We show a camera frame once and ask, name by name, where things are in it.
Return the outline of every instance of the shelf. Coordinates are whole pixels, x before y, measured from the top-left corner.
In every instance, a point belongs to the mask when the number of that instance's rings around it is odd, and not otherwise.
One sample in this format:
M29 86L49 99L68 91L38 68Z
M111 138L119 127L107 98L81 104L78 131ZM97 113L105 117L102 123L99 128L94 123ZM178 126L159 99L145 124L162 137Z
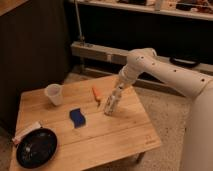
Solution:
M177 17L184 17L184 18L193 18L193 19L200 19L200 20L208 20L213 21L213 14L208 13L201 13L196 11L183 11L175 9L176 2L171 1L162 1L158 0L160 4L153 4L149 6L144 5L133 5L133 4L126 4L126 3L118 3L117 1L113 0L77 0L79 4L83 5L91 5L91 6L99 6L105 8L114 8L114 9L121 9L121 10L129 10L135 12L145 12L145 13L153 13L153 14L161 14L161 15L169 15L169 16L177 16Z

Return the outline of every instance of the black bowl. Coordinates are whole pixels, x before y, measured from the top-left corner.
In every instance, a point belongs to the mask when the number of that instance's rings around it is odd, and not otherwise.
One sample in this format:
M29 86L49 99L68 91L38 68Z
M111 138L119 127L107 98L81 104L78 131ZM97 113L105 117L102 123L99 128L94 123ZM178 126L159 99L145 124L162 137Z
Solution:
M28 169L37 168L46 163L57 147L57 137L46 128L34 130L27 134L16 151L18 163Z

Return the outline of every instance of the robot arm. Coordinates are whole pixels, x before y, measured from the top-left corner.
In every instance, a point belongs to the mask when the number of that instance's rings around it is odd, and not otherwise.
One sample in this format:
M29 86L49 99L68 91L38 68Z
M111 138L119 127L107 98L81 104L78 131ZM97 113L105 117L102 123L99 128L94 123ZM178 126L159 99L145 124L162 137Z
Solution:
M119 72L119 82L133 84L146 72L193 100L212 80L208 75L160 62L156 56L152 48L130 51L127 64Z
M181 171L213 170L213 77L166 64L155 59L154 49L129 52L120 70L117 86L108 98L105 114L112 114L121 92L147 72L192 100L186 125Z

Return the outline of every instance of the table top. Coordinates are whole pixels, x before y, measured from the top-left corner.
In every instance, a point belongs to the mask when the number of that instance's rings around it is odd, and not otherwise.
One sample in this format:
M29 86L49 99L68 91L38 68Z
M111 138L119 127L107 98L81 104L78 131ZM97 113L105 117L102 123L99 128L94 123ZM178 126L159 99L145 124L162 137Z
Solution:
M44 89L24 92L21 96L16 132L39 121L56 133L55 155L36 170L84 170L159 147L161 141L133 87L125 89L113 116L103 113L104 105L117 76L63 85L63 104L55 107ZM92 86L103 100L97 107ZM80 108L86 125L74 128L69 111ZM13 148L10 170L24 170L16 161Z
M0 0L0 16L24 4L28 0Z

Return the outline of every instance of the black plate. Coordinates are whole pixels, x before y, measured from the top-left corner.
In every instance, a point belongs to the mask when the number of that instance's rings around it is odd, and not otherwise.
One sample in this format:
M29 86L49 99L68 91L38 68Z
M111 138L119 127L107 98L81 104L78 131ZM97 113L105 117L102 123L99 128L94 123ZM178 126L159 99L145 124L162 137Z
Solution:
M57 147L57 137L50 129L41 128L30 132L18 145L16 158L25 168L36 168L46 163Z

